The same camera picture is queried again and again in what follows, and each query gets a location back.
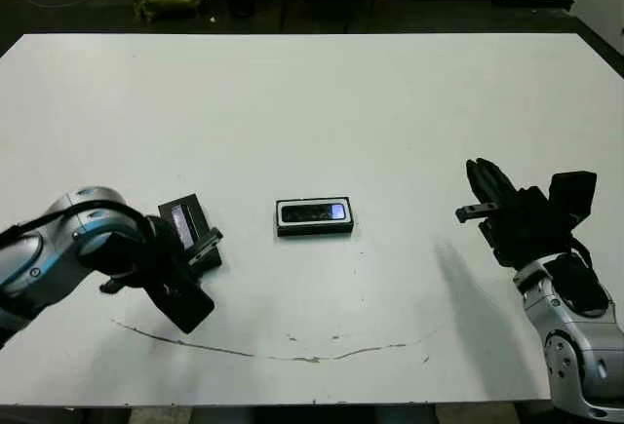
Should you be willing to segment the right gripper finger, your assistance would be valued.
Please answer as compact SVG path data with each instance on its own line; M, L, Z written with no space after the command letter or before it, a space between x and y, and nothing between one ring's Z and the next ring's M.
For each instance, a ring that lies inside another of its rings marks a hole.
M466 172L470 187L480 203L502 206L508 197L508 177L486 159L468 160Z
M506 201L515 195L515 186L493 162L478 158L477 167L480 201Z

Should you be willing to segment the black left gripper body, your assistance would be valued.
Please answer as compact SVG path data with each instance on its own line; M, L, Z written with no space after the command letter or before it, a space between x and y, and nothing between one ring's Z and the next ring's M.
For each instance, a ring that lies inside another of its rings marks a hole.
M99 287L101 292L117 293L129 287L174 293L179 290L180 280L198 285L207 272L221 265L217 245L223 234L218 228L201 227L199 235L192 237L187 247L173 222L160 216L149 216L146 221L152 235L136 249L131 241L117 236L110 237L104 244L111 256L127 251L135 259L131 262L131 272L111 275Z

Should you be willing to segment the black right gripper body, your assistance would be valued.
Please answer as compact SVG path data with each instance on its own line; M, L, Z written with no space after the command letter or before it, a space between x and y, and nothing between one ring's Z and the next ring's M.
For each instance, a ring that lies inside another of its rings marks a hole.
M479 228L503 267L524 268L532 261L572 250L565 215L536 186L490 193L479 204L458 208L455 216L461 223L480 221Z

